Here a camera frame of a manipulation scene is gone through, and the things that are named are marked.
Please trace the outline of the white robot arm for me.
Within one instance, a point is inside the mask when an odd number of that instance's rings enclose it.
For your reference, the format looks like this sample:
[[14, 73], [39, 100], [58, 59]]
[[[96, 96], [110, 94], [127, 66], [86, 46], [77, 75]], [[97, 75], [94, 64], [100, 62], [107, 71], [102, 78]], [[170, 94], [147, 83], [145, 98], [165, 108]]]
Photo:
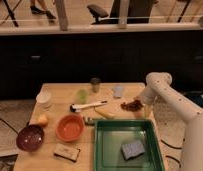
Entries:
[[203, 171], [203, 108], [171, 87], [167, 72], [151, 72], [139, 95], [143, 104], [151, 105], [157, 96], [168, 103], [186, 123], [180, 158], [180, 171]]

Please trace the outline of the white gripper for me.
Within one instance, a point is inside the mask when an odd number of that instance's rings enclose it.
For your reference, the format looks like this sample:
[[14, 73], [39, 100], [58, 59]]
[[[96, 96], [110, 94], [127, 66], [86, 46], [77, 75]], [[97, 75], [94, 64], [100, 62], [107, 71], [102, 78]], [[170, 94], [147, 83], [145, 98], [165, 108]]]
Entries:
[[157, 93], [150, 87], [146, 87], [139, 95], [139, 99], [143, 104], [143, 117], [148, 118], [152, 111], [152, 104], [157, 97]]

